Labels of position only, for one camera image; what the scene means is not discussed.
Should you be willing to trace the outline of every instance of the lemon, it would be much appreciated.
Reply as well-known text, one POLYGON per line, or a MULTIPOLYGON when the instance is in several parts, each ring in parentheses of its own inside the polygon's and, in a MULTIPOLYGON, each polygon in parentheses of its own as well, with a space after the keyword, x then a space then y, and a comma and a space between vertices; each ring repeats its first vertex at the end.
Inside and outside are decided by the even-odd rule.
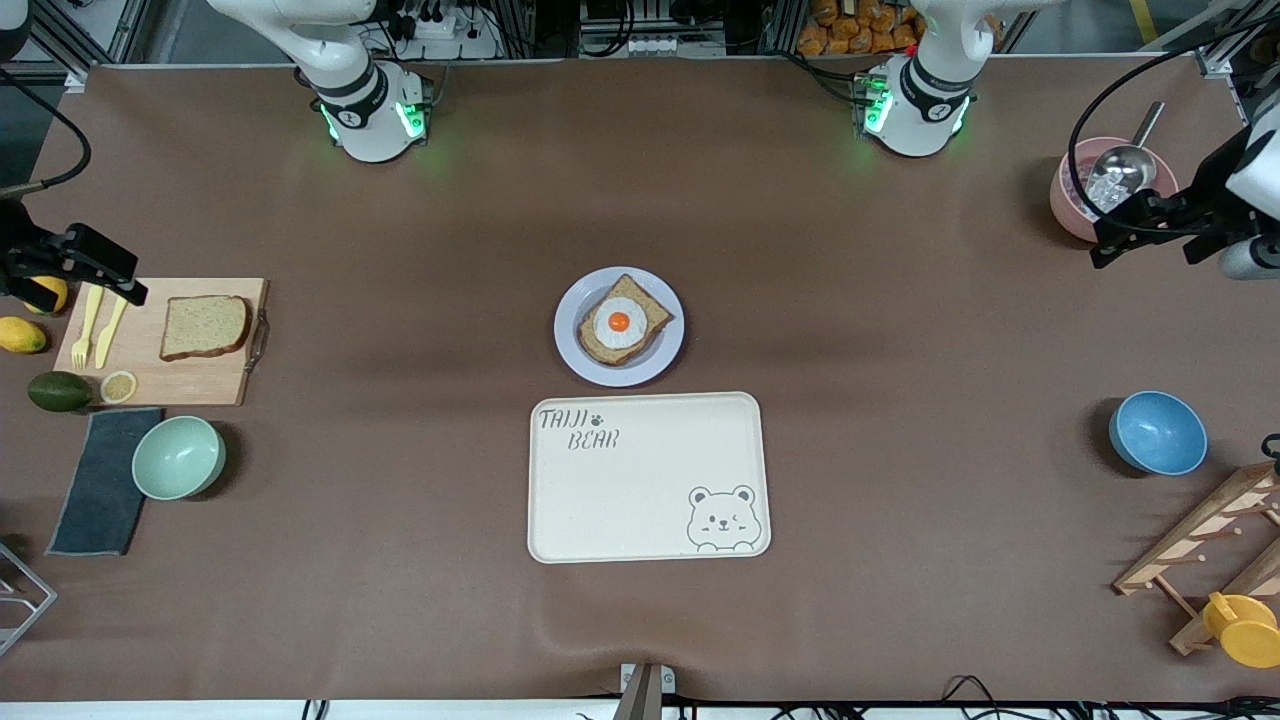
POLYGON ((45 331, 22 318, 0 318, 0 347, 9 352, 31 355, 47 343, 45 331))
POLYGON ((119 405, 138 392, 138 377, 128 370, 118 370, 102 379, 102 402, 119 405))
POLYGON ((36 307, 35 305, 31 305, 29 302, 23 302, 23 305, 27 306, 27 310, 31 310, 32 313, 35 313, 37 315, 56 315, 56 314, 59 314, 59 313, 63 311, 63 307, 67 307, 67 297, 68 297, 68 295, 70 295, 70 291, 67 288, 67 281, 64 281, 63 278, 54 278, 54 277, 50 277, 50 275, 41 275, 38 278, 31 278, 31 279, 35 281, 37 284, 41 284, 41 286, 47 287, 49 290, 56 292, 58 293, 58 302, 54 304, 54 311, 52 313, 45 313, 40 307, 36 307))

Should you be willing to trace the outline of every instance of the plastic fork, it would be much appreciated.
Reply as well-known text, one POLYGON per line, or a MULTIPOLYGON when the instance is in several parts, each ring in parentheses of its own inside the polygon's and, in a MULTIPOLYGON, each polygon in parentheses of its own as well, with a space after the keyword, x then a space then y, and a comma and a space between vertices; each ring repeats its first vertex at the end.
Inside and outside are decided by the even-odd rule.
POLYGON ((88 299, 84 301, 84 325, 81 328, 81 338, 72 346, 72 366, 83 370, 88 366, 90 337, 93 334, 93 325, 97 324, 97 309, 102 305, 102 286, 88 286, 88 299))

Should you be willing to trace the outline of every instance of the green bowl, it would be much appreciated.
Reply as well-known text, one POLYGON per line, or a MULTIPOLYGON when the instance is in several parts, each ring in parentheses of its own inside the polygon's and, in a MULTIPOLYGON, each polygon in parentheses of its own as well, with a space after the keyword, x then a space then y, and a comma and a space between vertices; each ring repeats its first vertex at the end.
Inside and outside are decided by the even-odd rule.
POLYGON ((227 465, 227 445, 212 425, 192 415, 169 418, 142 436, 133 451, 133 483, 155 500, 204 491, 227 465))

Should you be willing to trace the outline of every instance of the pink bowl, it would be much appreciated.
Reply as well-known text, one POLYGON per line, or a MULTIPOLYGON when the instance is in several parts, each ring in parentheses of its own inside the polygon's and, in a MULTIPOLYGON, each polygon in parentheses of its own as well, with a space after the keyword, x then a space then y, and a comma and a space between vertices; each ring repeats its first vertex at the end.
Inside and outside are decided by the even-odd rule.
MULTIPOLYGON (((1080 141, 1075 146, 1075 161, 1079 163, 1080 168, 1080 182, 1088 179, 1088 169, 1093 167, 1093 161, 1098 159, 1098 155, 1102 155, 1116 145, 1125 145, 1128 142, 1128 140, 1119 137, 1093 137, 1080 141)), ((1160 155, 1151 152, 1151 156, 1156 159, 1156 181, 1151 183, 1152 188, 1162 197, 1169 197, 1178 192, 1178 178, 1174 177, 1174 172, 1169 169, 1169 165, 1165 164, 1160 155)), ((1071 187, 1071 178, 1066 173, 1066 155, 1062 155, 1062 160, 1057 164, 1057 172, 1053 174, 1053 181, 1050 183, 1048 206, 1053 210, 1053 217, 1057 218, 1059 224, 1066 228, 1066 232, 1085 242, 1098 241, 1097 236, 1093 234, 1093 222, 1080 209, 1079 197, 1075 195, 1075 188, 1071 187)))

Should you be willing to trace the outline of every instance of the white plate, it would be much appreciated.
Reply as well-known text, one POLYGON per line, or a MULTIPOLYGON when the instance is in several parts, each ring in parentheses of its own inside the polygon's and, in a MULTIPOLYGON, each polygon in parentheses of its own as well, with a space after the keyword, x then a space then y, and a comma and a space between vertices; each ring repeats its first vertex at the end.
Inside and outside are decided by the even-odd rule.
POLYGON ((754 557, 771 538, 760 406, 750 395, 576 397, 534 407, 534 560, 754 557))
POLYGON ((553 329, 556 348, 559 350, 561 357, 584 380, 604 387, 631 387, 658 377, 676 359, 681 343, 685 342, 685 309, 680 305, 676 291, 658 275, 639 268, 603 268, 584 275, 564 292, 559 306, 556 307, 553 329), (631 279, 660 302, 672 318, 640 355, 620 368, 611 368, 596 363, 582 350, 582 345, 577 341, 577 328, 586 319, 588 311, 608 295, 609 288, 622 275, 631 275, 631 279))

